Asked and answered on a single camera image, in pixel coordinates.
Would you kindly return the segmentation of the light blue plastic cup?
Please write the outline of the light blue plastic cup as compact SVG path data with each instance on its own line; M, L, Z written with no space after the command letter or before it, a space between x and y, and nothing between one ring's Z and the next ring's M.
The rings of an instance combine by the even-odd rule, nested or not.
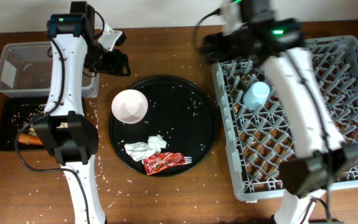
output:
M255 111L263 106L270 94L270 87L265 82L255 82L245 92L243 103L248 110Z

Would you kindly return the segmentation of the pink bowl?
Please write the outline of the pink bowl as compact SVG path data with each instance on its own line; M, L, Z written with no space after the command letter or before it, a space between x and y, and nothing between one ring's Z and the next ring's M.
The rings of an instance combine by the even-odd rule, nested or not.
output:
M136 124L147 114L149 104L145 95L133 89L119 92L111 103L111 112L120 122Z

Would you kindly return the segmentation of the orange carrot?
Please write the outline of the orange carrot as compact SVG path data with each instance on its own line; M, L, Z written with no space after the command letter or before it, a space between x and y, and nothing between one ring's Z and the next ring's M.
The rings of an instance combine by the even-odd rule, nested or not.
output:
M22 144L43 146L42 141L38 137L26 133L20 134L18 141Z

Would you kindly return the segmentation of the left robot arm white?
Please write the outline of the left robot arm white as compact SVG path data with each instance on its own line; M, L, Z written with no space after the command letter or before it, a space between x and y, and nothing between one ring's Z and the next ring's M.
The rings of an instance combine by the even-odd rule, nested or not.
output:
M131 74L128 56L115 45L126 40L120 30L103 24L95 32L98 12L86 1L73 1L68 14L53 14L47 21L52 46L52 79L44 115L21 130L33 127L44 148L55 158L70 189L76 223L106 223L94 173L99 135L85 117L82 101L83 70L95 75Z

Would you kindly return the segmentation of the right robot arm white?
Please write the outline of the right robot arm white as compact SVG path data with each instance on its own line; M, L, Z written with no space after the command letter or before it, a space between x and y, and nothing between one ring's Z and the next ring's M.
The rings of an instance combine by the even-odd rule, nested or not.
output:
M196 50L208 62L255 56L282 101L295 142L296 159L279 166L282 204L272 223L307 223L321 196L358 158L324 104L296 19L277 20L268 1L224 1L221 32L207 35Z

